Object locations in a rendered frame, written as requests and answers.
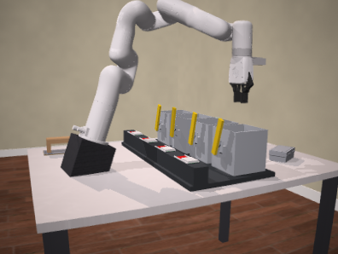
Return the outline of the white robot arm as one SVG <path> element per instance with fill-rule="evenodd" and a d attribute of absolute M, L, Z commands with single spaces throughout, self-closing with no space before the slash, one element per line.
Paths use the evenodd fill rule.
<path fill-rule="evenodd" d="M 106 138 L 119 94 L 131 90 L 137 72 L 138 56 L 132 49 L 136 24 L 150 32 L 178 22 L 219 41 L 232 41 L 232 56 L 252 56 L 250 21 L 228 23 L 181 0 L 158 0 L 157 9 L 159 12 L 152 13 L 144 2 L 135 0 L 120 10 L 109 50 L 109 58 L 117 66 L 106 66 L 102 70 L 86 126 L 73 126 L 73 130 L 81 133 L 79 137 L 108 145 Z"/>

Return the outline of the grey flat case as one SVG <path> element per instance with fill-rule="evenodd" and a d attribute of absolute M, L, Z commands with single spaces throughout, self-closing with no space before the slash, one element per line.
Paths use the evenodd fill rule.
<path fill-rule="evenodd" d="M 276 146 L 269 150 L 269 160 L 286 163 L 294 157 L 295 147 Z"/>

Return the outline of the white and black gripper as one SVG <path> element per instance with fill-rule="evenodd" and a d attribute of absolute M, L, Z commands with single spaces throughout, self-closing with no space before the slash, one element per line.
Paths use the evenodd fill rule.
<path fill-rule="evenodd" d="M 252 56 L 232 56 L 230 60 L 229 83 L 233 88 L 234 102 L 248 103 L 248 92 L 254 86 L 253 80 L 254 66 Z M 242 92 L 240 92 L 241 85 Z"/>

